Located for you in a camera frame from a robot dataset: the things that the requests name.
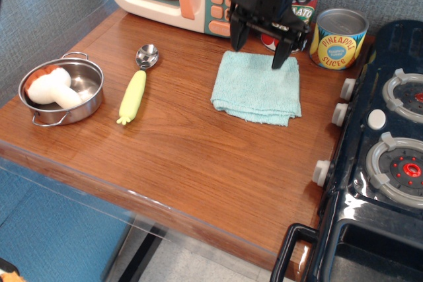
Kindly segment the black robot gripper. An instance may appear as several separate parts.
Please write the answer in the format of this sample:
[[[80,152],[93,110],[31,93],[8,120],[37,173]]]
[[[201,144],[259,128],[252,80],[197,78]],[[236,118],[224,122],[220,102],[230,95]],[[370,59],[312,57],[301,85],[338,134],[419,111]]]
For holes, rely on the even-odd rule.
[[[272,69],[279,69],[292,52],[300,50],[309,27],[292,11],[293,0],[230,0],[228,18],[231,45],[238,52],[245,45],[250,30],[267,34],[278,40]],[[273,23],[289,28],[283,31]]]

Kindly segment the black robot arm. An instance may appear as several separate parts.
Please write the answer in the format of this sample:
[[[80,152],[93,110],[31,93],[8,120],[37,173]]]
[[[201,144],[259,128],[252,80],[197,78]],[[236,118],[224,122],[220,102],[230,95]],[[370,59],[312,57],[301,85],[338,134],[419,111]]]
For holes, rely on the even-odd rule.
[[[279,69],[292,50],[302,48],[309,27],[292,11],[293,0],[231,0],[231,45],[239,51],[251,29],[278,41],[272,62]]]

